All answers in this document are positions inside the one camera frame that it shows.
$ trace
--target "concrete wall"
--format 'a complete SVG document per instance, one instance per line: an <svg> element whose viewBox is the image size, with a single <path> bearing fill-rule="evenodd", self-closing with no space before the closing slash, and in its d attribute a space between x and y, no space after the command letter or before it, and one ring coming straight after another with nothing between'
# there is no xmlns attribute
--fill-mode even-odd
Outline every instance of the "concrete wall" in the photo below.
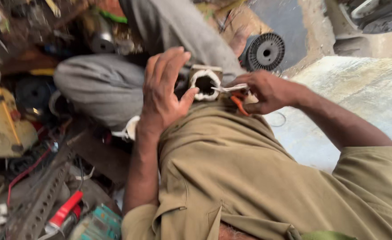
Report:
<svg viewBox="0 0 392 240"><path fill-rule="evenodd" d="M326 56L291 80L356 113L392 139L391 58ZM296 161L332 172L340 152L306 115L285 107L265 118Z"/></svg>

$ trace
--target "red wire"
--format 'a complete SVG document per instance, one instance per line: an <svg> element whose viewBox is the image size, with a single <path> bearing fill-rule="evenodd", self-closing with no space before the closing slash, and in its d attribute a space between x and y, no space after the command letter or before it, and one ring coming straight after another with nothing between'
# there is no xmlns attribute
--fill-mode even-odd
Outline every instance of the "red wire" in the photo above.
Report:
<svg viewBox="0 0 392 240"><path fill-rule="evenodd" d="M9 184L9 188L8 188L8 200L7 200L7 206L9 207L10 205L10 199L11 199L11 189L12 187L18 182L20 181L23 177L25 177L29 172L31 172L35 167L37 167L37 165L48 155L48 153L51 151L51 147L49 147L43 154L42 156L39 157L39 159L31 166L29 167L27 170L25 170L24 172L20 173L17 177L14 178L14 180L12 180L12 182Z"/></svg>

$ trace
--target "orange pliers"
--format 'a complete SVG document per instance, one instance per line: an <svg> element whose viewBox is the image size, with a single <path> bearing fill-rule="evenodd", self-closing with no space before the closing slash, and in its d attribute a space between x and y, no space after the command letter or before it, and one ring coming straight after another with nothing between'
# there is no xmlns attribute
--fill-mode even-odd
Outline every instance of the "orange pliers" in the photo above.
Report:
<svg viewBox="0 0 392 240"><path fill-rule="evenodd" d="M248 97L248 94L244 94L244 93L242 93L240 90L237 90L237 91L231 92L231 95L232 95L232 96L230 97L230 99L231 99L234 103L236 103L237 108L239 109L239 111L240 111L243 115L249 117L250 114L249 114L247 111L245 111L245 109L243 108L243 101L245 101L245 99Z"/></svg>

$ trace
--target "black wire spool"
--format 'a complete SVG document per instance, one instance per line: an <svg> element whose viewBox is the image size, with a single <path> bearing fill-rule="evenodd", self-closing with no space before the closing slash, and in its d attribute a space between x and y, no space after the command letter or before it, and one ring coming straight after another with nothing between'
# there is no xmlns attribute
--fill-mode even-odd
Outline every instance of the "black wire spool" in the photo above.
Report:
<svg viewBox="0 0 392 240"><path fill-rule="evenodd" d="M248 71L272 71L284 59L285 43L276 33L251 36L247 41L249 44L245 47L241 60Z"/></svg>

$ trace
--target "grey trousers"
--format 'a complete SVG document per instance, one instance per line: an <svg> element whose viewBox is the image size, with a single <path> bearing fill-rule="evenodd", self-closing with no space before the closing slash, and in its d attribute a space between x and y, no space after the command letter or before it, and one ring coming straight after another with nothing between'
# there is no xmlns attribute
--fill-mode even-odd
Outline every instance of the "grey trousers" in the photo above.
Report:
<svg viewBox="0 0 392 240"><path fill-rule="evenodd" d="M245 71L221 36L203 20L189 0L122 0L133 31L138 31L151 56L173 46L192 53L186 66L223 68L227 84ZM77 56L60 63L54 82L84 113L113 131L122 130L141 113L144 67L114 54Z"/></svg>

